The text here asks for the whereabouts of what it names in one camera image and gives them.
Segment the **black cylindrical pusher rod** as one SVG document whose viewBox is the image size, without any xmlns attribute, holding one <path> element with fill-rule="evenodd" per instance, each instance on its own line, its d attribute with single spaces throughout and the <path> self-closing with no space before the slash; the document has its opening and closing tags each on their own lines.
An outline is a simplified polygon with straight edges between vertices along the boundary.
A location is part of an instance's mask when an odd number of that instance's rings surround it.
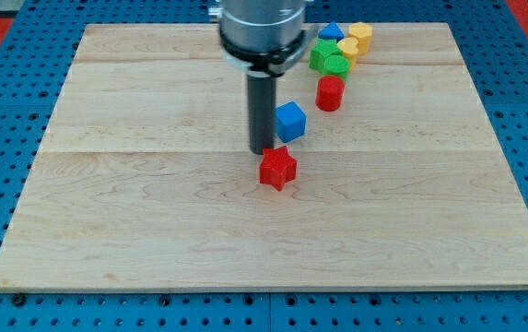
<svg viewBox="0 0 528 332">
<path fill-rule="evenodd" d="M 262 155 L 274 146 L 276 133 L 276 78 L 264 74 L 247 75 L 249 148 Z"/>
</svg>

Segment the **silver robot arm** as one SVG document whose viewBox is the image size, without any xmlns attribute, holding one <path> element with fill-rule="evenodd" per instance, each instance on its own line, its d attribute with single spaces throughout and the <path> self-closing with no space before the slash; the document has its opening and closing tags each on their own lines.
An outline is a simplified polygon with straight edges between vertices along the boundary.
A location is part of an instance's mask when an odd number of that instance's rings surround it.
<svg viewBox="0 0 528 332">
<path fill-rule="evenodd" d="M 276 81 L 306 53 L 319 26 L 304 26 L 305 0 L 217 0 L 207 9 L 218 24 L 227 62 L 246 76 L 249 149 L 275 145 Z"/>
</svg>

